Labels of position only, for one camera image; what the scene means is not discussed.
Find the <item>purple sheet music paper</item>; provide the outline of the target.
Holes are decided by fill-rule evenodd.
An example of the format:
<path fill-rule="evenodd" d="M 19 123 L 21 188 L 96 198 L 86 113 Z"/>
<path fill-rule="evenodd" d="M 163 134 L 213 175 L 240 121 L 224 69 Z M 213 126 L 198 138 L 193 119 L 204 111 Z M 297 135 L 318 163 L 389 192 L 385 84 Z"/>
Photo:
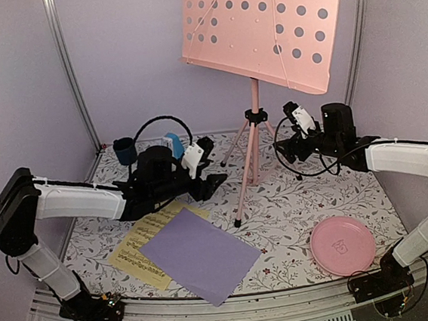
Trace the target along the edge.
<path fill-rule="evenodd" d="M 219 307 L 261 256 L 260 250 L 183 208 L 139 249 L 173 281 Z"/>

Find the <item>pink music stand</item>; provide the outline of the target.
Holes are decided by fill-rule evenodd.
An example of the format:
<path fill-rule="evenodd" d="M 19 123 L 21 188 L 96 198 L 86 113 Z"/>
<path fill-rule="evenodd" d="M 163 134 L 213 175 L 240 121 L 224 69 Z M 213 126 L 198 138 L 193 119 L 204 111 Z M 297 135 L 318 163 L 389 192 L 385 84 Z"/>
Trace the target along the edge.
<path fill-rule="evenodd" d="M 182 0 L 181 60 L 244 76 L 250 108 L 234 120 L 246 136 L 242 186 L 256 184 L 259 133 L 271 125 L 260 84 L 340 99 L 347 90 L 348 51 L 339 41 L 342 0 Z"/>

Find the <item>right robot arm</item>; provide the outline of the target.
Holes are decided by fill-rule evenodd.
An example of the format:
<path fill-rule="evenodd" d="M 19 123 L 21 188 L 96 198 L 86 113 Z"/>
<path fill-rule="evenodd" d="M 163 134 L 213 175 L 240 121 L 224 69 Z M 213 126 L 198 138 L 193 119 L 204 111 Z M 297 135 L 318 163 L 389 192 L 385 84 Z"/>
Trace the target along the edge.
<path fill-rule="evenodd" d="M 291 123 L 290 138 L 273 141 L 276 158 L 285 168 L 295 161 L 305 161 L 312 154 L 334 158 L 333 166 L 360 172 L 393 172 L 428 178 L 428 141 L 359 137 L 352 109 L 342 103 L 321 108 L 317 122 L 303 107 L 287 103 L 283 107 Z M 383 293 L 392 292 L 404 279 L 404 270 L 428 252 L 428 217 L 407 234 L 381 259 L 382 270 L 375 276 L 375 286 Z"/>

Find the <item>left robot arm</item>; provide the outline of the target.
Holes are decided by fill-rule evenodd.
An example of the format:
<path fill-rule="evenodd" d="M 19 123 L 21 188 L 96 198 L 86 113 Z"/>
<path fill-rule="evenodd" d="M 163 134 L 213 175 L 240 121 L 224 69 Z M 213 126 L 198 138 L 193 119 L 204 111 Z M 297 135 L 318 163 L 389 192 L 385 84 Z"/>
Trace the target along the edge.
<path fill-rule="evenodd" d="M 126 181 L 111 185 L 53 181 L 18 168 L 0 194 L 0 250 L 28 267 L 68 308 L 83 320 L 99 308 L 85 287 L 35 234 L 37 220 L 94 217 L 138 221 L 162 210 L 178 196 L 207 201 L 227 175 L 202 171 L 210 164 L 211 145 L 191 144 L 176 159 L 163 146 L 150 147 L 136 158 Z"/>

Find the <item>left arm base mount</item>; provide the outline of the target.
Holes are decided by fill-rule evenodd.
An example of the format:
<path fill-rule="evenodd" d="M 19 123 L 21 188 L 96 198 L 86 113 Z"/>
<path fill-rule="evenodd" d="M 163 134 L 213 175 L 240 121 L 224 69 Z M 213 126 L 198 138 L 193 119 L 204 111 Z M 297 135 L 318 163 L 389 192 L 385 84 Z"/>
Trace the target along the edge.
<path fill-rule="evenodd" d="M 121 295 L 107 292 L 92 295 L 80 292 L 69 300 L 63 300 L 60 307 L 60 317 L 77 321 L 122 321 L 125 304 Z"/>

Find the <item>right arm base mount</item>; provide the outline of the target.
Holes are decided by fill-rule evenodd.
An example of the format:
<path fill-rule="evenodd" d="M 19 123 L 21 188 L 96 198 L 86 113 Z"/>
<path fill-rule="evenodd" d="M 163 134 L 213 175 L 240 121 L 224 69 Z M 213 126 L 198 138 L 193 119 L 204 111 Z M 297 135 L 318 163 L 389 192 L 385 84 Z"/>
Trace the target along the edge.
<path fill-rule="evenodd" d="M 347 288 L 356 303 L 370 301 L 414 284 L 408 267 L 384 266 L 373 272 L 356 271 L 347 281 Z"/>

